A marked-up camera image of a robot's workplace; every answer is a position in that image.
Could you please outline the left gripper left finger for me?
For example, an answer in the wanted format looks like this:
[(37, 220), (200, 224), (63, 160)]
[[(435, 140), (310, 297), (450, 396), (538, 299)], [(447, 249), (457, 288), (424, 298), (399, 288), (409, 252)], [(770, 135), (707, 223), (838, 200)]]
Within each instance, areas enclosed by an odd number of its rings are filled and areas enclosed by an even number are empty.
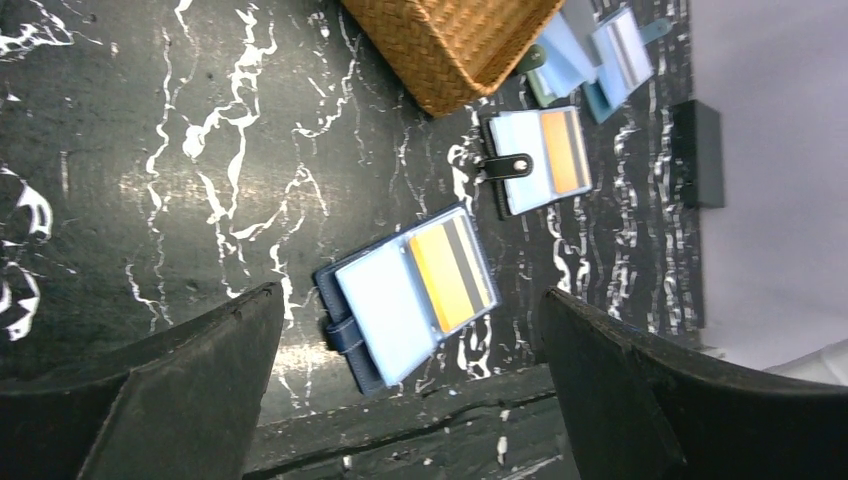
[(284, 320), (266, 283), (167, 331), (1, 385), (5, 479), (238, 479)]

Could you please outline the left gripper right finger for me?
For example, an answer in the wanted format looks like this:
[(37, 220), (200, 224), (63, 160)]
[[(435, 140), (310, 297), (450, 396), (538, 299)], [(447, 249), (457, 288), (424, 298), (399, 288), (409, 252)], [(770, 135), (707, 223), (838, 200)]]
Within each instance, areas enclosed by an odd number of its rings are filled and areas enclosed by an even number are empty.
[(847, 390), (681, 347), (558, 289), (538, 329), (584, 479), (843, 479)]

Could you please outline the navy blue card holder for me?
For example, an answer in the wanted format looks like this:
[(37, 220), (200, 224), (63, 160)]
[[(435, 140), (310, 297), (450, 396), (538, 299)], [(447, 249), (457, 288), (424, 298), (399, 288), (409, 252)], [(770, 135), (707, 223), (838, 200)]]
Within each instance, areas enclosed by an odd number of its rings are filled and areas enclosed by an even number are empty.
[[(460, 210), (470, 221), (497, 304), (445, 336), (435, 322), (408, 242), (416, 231)], [(328, 344), (346, 359), (364, 395), (401, 384), (439, 345), (501, 302), (475, 222), (462, 202), (319, 269), (314, 281), (329, 315)]]

